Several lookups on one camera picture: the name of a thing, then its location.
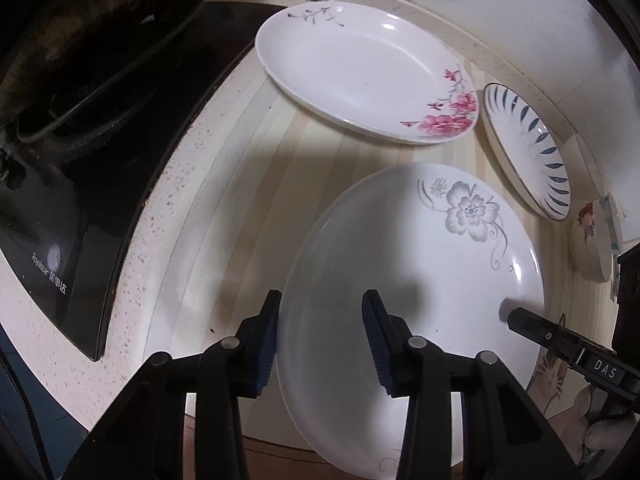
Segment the white bowl red pattern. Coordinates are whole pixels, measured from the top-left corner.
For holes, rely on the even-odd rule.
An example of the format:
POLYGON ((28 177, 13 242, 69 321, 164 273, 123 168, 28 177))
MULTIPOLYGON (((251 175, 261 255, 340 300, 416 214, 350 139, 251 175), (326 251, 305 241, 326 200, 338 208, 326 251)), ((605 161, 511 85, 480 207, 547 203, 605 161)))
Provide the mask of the white bowl red pattern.
POLYGON ((620 213, 613 195, 576 200, 570 211, 570 256, 580 276, 593 283, 608 282, 619 251, 620 213))

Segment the white plate grey flower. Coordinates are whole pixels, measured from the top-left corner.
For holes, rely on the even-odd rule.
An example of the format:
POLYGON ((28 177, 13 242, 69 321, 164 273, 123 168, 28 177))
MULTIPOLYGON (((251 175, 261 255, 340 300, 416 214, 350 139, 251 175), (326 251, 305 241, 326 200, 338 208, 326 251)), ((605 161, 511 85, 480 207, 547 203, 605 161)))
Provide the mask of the white plate grey flower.
POLYGON ((330 464, 390 479, 408 403, 378 382, 361 315, 370 289, 414 334, 459 356, 495 352, 527 385, 538 348, 506 319, 517 304, 544 310, 544 285, 513 209, 454 167, 416 162, 379 171, 322 214, 284 288, 276 354, 283 400, 330 464))

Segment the white plate blue leaf pattern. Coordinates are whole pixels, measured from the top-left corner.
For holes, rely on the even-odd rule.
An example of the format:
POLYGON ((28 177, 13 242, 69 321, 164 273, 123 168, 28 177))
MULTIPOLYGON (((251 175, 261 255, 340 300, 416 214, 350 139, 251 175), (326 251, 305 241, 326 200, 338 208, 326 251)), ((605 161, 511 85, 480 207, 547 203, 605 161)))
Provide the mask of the white plate blue leaf pattern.
POLYGON ((560 222, 570 212, 570 178, 551 130, 519 94, 491 82, 482 92, 489 144, 532 211, 560 222))

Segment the black glass stove top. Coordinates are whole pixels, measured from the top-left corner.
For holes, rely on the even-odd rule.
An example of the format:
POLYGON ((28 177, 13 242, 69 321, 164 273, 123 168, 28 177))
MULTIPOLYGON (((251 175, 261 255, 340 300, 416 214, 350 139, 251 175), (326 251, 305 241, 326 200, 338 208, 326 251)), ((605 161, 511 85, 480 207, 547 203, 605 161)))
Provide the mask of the black glass stove top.
POLYGON ((1 133, 1 250, 86 358, 103 356, 143 204, 269 6, 140 0, 75 38, 1 133))

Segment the striped table mat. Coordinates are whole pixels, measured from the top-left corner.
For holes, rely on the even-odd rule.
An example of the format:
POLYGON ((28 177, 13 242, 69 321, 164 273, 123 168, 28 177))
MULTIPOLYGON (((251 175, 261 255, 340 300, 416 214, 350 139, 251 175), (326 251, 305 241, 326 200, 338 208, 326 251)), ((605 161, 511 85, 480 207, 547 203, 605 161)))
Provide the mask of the striped table mat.
POLYGON ((567 228, 526 208, 483 128, 426 148, 357 136, 295 105, 250 53, 194 120, 140 218, 151 263, 140 356, 187 356, 233 333, 269 289, 283 286, 304 238, 337 196, 375 171, 415 160, 457 167, 498 191, 535 245, 548 313, 611 343, 617 308, 608 286, 574 270, 567 228))

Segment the white oval plate pink flowers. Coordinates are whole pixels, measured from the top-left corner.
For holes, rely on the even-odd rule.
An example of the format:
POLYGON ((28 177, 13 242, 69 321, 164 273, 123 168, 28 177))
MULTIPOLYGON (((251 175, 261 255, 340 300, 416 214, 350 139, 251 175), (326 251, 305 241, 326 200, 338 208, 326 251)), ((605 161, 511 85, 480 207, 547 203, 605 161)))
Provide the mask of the white oval plate pink flowers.
POLYGON ((255 49, 292 100, 366 136, 445 143, 478 121, 475 87, 462 63, 429 32, 370 6, 291 6, 260 26, 255 49))

